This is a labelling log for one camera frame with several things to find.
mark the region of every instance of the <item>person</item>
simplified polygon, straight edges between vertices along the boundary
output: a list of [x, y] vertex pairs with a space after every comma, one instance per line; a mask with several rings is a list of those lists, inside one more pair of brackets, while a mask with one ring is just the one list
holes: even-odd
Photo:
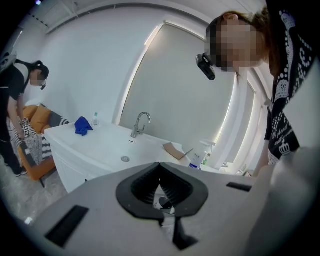
[[0, 74], [0, 154], [5, 164], [11, 167], [15, 176], [27, 172], [20, 166], [11, 145], [7, 126], [7, 116], [12, 121], [21, 140], [25, 138], [18, 115], [23, 119], [23, 95], [30, 82], [32, 86], [42, 86], [49, 75], [49, 69], [41, 61], [27, 63], [16, 59]]
[[226, 72], [269, 63], [274, 77], [272, 104], [268, 107], [265, 144], [254, 176], [266, 165], [299, 148], [284, 107], [295, 96], [317, 56], [312, 33], [316, 18], [306, 16], [308, 4], [266, 1], [254, 15], [227, 11], [206, 30], [205, 54], [212, 65]]

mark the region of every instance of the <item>sofa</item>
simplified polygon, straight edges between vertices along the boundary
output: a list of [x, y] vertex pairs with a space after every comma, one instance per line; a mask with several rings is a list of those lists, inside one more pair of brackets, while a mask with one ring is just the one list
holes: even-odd
[[[44, 132], [46, 129], [69, 124], [69, 122], [42, 104], [25, 106], [23, 118], [18, 117], [18, 119], [22, 123], [25, 135], [25, 140], [21, 141], [17, 131], [11, 129], [13, 131], [11, 137], [13, 137], [18, 158], [29, 177], [34, 181], [40, 181], [41, 185], [45, 187], [42, 177], [54, 169], [56, 165], [52, 157], [50, 143], [46, 140]], [[38, 144], [31, 148], [30, 141], [33, 138]], [[38, 151], [34, 153], [38, 157], [32, 154], [32, 150]]]

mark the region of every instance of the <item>orange pillow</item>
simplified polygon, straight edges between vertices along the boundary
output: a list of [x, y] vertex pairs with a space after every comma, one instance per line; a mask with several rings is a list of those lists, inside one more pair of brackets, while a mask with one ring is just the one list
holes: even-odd
[[30, 122], [37, 134], [41, 134], [42, 128], [48, 124], [50, 113], [50, 109], [45, 108], [43, 105], [38, 106]]
[[23, 118], [28, 118], [29, 122], [38, 109], [38, 106], [26, 106], [23, 108]]
[[49, 124], [47, 124], [45, 127], [42, 128], [41, 134], [45, 134], [45, 129], [51, 128]]

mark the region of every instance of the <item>blue cloth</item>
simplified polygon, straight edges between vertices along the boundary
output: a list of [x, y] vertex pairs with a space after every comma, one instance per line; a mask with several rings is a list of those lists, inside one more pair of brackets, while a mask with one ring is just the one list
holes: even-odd
[[92, 129], [91, 125], [89, 124], [89, 122], [87, 121], [87, 119], [85, 119], [83, 116], [81, 116], [74, 124], [75, 126], [75, 133], [76, 134], [80, 134], [82, 136], [87, 135], [88, 130], [94, 130]]

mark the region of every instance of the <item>faucet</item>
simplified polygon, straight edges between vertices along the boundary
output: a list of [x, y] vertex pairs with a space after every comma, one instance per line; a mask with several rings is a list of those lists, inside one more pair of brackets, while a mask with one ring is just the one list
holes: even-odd
[[150, 124], [150, 122], [151, 122], [151, 116], [150, 116], [149, 113], [147, 113], [147, 112], [140, 113], [140, 115], [138, 116], [138, 119], [136, 120], [135, 126], [133, 127], [132, 132], [131, 132], [131, 137], [132, 138], [136, 138], [137, 134], [141, 134], [141, 135], [144, 134], [144, 130], [145, 130], [145, 127], [146, 127], [145, 124], [143, 125], [143, 129], [139, 130], [139, 121], [140, 121], [140, 118], [143, 115], [146, 115], [148, 117], [148, 124]]

